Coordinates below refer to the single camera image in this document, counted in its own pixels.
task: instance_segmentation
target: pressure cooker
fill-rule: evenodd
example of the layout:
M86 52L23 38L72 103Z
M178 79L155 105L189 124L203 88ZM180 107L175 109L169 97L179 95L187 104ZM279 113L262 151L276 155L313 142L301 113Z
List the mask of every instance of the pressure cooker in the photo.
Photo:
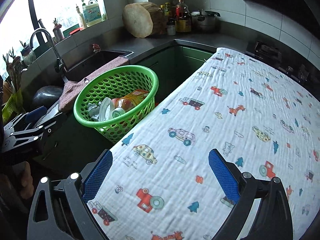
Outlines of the pressure cooker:
M213 11L198 10L190 13L192 19L192 29L203 32L214 32L220 14Z

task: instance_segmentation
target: window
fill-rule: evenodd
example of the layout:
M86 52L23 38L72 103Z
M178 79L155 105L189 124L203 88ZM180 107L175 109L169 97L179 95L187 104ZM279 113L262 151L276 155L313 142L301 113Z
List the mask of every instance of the window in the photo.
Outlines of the window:
M44 27L53 34L54 18L62 25L61 31L64 31L78 24L78 13L76 4L82 10L81 0L33 0L38 19L42 19Z
M33 0L33 3L37 17L34 22L42 19L44 27L51 33L51 36L54 36L52 31L54 18L62 25L62 31L78 24L76 4L81 10L81 0ZM19 41L29 44L35 28L38 28L38 26L32 24L28 0L15 0L0 23L0 75L4 76L4 73L6 73L6 64L2 60L2 55L6 55L13 47L15 55L21 56L20 52L23 47ZM39 46L36 37L33 45L34 49Z
M15 55L22 57L20 51L23 47L19 41L29 44L33 31L28 0L15 0L0 24L0 75L6 72L2 55L6 55L13 47ZM38 46L35 39L34 48Z

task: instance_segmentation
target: cabinet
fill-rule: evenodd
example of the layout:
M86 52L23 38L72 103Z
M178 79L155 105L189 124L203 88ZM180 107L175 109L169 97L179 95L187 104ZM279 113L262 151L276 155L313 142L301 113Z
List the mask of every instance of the cabinet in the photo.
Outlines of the cabinet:
M212 54L199 49L176 46L151 55L137 65L151 68L157 74L159 89L155 100L160 103L198 70Z
M152 69L159 79L159 89L155 96L156 103L162 102L176 88L174 47L158 52L137 65Z
M181 85L197 71L213 53L188 47L175 47L176 82Z
M94 128L81 125L70 114L63 125L50 135L44 153L34 158L42 166L64 177L80 172L89 162L94 162L104 149L113 144Z

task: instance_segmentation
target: gray countertop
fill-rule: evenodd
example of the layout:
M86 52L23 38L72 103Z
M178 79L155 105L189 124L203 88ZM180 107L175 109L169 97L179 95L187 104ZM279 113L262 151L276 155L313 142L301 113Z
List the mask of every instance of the gray countertop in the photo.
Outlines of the gray countertop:
M248 43L246 41L224 35L221 33L212 34L177 34L176 36L158 35L148 38L128 37L109 46L109 50L131 51L127 58L130 64L138 61L174 45L190 46L197 49L216 52L217 48L225 47L244 53Z

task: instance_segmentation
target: person's hand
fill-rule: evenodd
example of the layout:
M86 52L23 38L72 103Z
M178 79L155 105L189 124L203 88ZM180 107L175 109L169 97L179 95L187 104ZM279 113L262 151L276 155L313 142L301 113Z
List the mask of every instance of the person's hand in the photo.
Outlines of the person's hand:
M22 172L22 177L21 177L21 185L23 189L20 191L20 196L23 199L28 199L33 196L33 178L31 176L31 171L30 171L30 164L26 162L24 171Z

